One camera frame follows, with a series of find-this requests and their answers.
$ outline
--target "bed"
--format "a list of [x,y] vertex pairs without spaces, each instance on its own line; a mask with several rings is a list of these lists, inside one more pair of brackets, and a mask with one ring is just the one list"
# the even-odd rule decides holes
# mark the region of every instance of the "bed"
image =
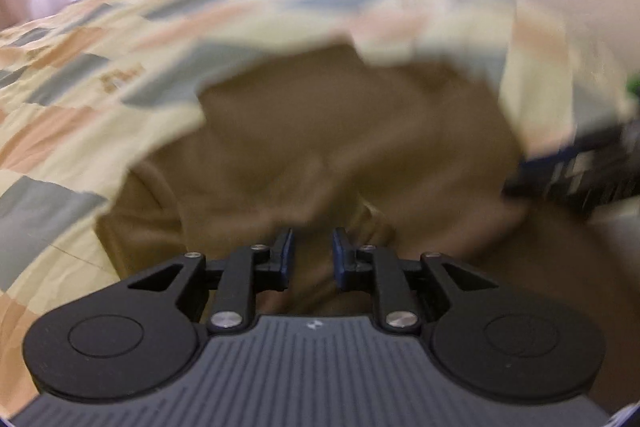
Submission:
[[36,393],[33,321],[118,278],[94,232],[127,169],[202,123],[196,94],[268,55],[352,39],[494,90],[527,155],[630,115],[601,42],[532,0],[81,0],[0,33],[0,415]]

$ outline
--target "black object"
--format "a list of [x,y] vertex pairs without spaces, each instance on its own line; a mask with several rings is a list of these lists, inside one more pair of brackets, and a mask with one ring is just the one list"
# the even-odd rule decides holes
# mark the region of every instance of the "black object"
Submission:
[[69,399],[126,399],[175,378],[207,341],[194,324],[220,289],[221,308],[242,317],[238,325],[209,333],[232,333],[254,321],[257,286],[283,290],[292,263],[292,232],[274,247],[244,247],[226,261],[205,263],[200,254],[176,257],[130,279],[55,309],[29,329],[24,360],[41,392]]
[[558,153],[520,164],[505,196],[542,198],[588,217],[640,194],[640,120],[578,137]]
[[[590,388],[602,363],[604,339],[584,316],[534,293],[498,285],[445,255],[403,261],[403,272],[389,249],[363,248],[354,254],[344,230],[334,233],[338,287],[373,293],[374,319],[385,330],[399,332],[385,320],[393,310],[417,315],[415,325],[402,333],[420,332],[430,356],[460,384],[515,403],[563,399]],[[423,315],[431,320],[420,328]]]
[[620,427],[640,427],[640,408],[636,409]]
[[[580,397],[604,355],[582,315],[444,255],[399,260],[342,229],[333,249],[338,287],[371,293],[371,318],[255,317],[256,293],[288,285],[290,230],[224,261],[177,257],[49,312],[24,340],[43,394],[14,423],[526,427],[556,410],[602,423]],[[212,289],[206,324],[194,323]],[[415,408],[433,400],[473,422]]]

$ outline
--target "brown fabric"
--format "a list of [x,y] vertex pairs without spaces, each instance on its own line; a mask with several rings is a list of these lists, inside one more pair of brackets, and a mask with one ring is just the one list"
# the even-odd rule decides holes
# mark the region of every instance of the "brown fabric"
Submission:
[[640,328],[636,295],[582,225],[500,197],[520,150],[483,82],[434,63],[367,68],[337,45],[262,64],[200,102],[204,126],[135,165],[97,221],[121,276],[294,227],[290,290],[262,296],[261,309],[367,311],[367,296],[338,295],[332,280],[330,232],[346,226],[358,243],[405,258],[443,251],[583,309],[612,352],[594,397],[612,409],[640,396],[640,353],[625,336]]

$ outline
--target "silver bolt head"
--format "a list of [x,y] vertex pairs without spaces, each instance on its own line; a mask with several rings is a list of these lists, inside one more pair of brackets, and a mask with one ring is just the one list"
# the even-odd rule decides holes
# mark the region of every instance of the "silver bolt head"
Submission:
[[386,316],[386,323],[392,328],[409,328],[417,322],[418,317],[412,312],[391,312]]
[[242,315],[236,312],[218,312],[211,316],[211,324],[217,328],[235,328],[242,324]]

